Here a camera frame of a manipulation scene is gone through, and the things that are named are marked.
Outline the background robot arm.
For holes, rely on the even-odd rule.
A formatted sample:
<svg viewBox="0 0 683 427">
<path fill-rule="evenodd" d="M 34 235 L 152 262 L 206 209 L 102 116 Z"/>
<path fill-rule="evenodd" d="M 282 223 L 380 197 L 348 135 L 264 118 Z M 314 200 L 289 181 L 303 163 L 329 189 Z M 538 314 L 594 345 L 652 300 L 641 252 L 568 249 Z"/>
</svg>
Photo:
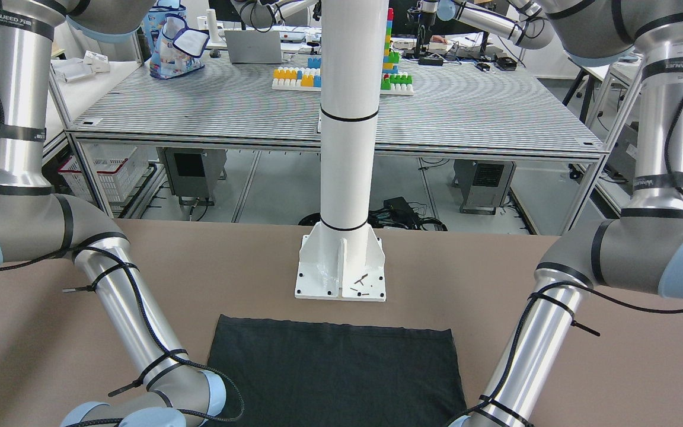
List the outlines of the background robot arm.
<svg viewBox="0 0 683 427">
<path fill-rule="evenodd" d="M 426 56 L 432 37 L 430 28 L 436 17 L 442 21 L 459 21 L 480 31 L 494 33 L 521 49 L 536 50 L 547 46 L 554 36 L 554 29 L 543 16 L 541 6 L 534 1 L 509 3 L 519 14 L 517 21 L 467 1 L 420 1 L 415 9 L 419 19 L 414 57 Z"/>
</svg>

